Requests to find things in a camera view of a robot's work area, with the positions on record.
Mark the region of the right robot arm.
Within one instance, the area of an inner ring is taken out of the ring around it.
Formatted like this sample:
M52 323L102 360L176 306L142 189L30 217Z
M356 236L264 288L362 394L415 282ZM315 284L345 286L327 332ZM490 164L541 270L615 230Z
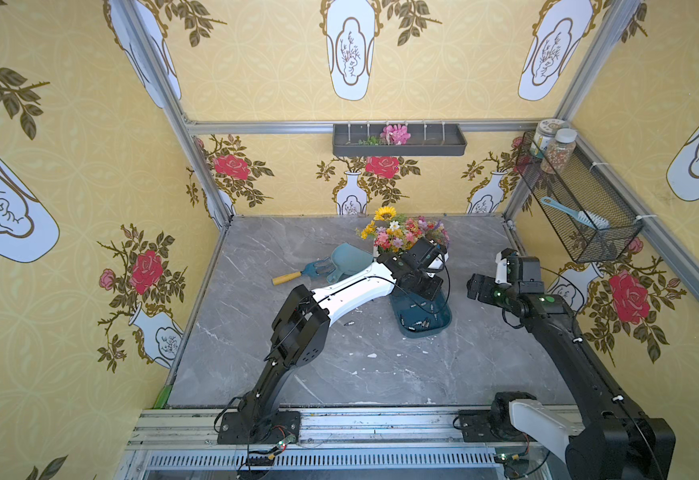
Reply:
M583 426L558 420L535 400L509 403L511 425L555 454L573 479L665 479L675 434L627 395L589 346L577 316L561 296L547 293L541 264L507 248L497 273L475 274L467 296L519 320L549 354L571 392Z

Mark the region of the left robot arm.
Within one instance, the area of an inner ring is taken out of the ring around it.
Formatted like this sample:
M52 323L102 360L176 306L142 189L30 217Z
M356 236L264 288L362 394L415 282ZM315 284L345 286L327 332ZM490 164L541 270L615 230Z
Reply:
M287 379L323 352L330 326L345 314L395 290L435 301L447 248L421 238L409 250L383 253L369 266L329 286L293 288L272 322L271 348L255 386L230 400L214 420L220 445L265 444L299 438L301 415L277 398Z

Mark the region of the dark teal storage box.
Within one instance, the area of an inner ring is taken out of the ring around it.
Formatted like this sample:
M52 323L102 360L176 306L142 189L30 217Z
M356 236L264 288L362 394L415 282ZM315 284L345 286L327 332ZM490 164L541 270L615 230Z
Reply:
M437 292L435 300L429 301L419 295L406 294L403 290L395 287L395 290L389 295L389 300L391 300L397 327L408 338L415 339L437 335L453 322L453 314L443 290ZM423 322L429 322L431 328L421 328ZM411 331L407 328L411 325L417 326L417 331Z

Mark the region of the white picket flower planter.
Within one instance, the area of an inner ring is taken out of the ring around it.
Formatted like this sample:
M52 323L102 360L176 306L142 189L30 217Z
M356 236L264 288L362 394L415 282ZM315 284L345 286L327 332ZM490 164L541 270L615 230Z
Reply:
M398 214L391 206L377 209L371 215L369 224L357 229L357 235L362 240L370 239L373 242L375 255L411 250L421 239L435 242L445 250L449 250L451 244L449 232L441 220Z

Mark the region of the light blue plastic scoop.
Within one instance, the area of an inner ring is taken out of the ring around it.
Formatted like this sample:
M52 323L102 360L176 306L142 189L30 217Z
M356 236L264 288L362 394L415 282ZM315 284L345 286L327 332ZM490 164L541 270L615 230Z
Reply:
M327 275L327 282L335 284L343 277L351 277L371 266L373 256L347 243L340 244L330 256L333 270Z

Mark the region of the light blue brush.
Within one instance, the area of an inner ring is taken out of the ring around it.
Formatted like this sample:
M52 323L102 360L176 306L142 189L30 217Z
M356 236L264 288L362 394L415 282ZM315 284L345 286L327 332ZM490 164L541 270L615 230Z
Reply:
M541 205L549 206L557 211L563 212L576 222L579 222L579 224L594 230L605 230L611 227L609 225L609 220L605 219L603 216L587 210L574 210L551 197L545 196L541 198Z

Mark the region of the pink flower on shelf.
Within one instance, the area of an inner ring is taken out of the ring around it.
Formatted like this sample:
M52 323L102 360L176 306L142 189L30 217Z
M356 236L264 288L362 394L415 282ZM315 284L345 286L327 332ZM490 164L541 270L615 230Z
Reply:
M389 124L381 132L381 141L385 145L407 145L409 139L411 134L405 124Z

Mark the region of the clear jar beige lid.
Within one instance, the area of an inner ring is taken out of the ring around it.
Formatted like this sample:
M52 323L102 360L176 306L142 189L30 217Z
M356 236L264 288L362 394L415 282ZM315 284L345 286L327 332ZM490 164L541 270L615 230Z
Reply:
M545 148L545 159L541 161L541 170L547 174L559 173L565 169L575 146L577 146L577 130L561 128L555 133L555 138L549 141Z

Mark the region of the clear jar white lid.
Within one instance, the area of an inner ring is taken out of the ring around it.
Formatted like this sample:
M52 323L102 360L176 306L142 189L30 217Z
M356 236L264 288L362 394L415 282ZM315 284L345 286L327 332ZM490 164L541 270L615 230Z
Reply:
M532 156L541 158L549 142L555 139L557 131L563 128L569 128L569 122L555 118L541 120L541 122L537 124L537 128L535 128L533 140L531 140L531 145L529 145L529 153Z

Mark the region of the yellow handled blue garden fork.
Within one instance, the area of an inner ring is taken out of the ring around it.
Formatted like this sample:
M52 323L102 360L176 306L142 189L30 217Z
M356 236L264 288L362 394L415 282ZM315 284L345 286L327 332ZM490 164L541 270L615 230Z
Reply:
M333 262L329 258L324 258L306 264L300 271L275 277L271 283L273 286L279 286L301 277L319 278L333 272L333 270Z

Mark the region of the dark grey wall shelf tray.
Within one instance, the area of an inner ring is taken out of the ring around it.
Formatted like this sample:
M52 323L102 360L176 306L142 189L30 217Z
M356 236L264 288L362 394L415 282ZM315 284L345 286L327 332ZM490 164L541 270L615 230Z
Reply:
M332 153L337 157L463 156L467 138L456 123L365 122L334 124Z

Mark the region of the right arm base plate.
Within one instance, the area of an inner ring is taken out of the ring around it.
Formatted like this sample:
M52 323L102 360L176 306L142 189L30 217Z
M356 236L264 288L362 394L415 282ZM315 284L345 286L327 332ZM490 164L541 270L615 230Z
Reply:
M491 410L459 410L453 427L461 432L464 442L525 442L507 414Z

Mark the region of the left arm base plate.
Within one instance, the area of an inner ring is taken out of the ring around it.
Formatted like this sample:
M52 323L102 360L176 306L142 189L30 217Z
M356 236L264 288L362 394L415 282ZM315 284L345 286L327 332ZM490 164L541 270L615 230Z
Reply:
M275 444L292 437L299 440L301 414L295 410L277 410L258 421L247 421L237 411L219 413L213 427L219 445Z

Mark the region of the aluminium front rail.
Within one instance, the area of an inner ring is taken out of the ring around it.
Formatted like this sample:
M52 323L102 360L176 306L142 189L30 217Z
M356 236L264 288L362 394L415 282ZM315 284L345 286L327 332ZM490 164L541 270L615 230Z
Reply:
M537 440L464 442L459 410L481 406L287 407L301 414L299 440L219 445L220 409L145 410L117 479L485 478L565 479L567 468Z

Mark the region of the aluminium corner frame post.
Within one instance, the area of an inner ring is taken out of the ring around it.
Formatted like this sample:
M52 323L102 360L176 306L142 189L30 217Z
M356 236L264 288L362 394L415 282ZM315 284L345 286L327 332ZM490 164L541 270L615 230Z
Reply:
M180 106L180 84L164 35L166 29L158 22L158 16L140 1L105 1L103 8L115 43L152 102L166 116L194 171L195 182L205 194L210 218L225 232L231 224L231 214L207 169L199 144L188 131L188 119Z

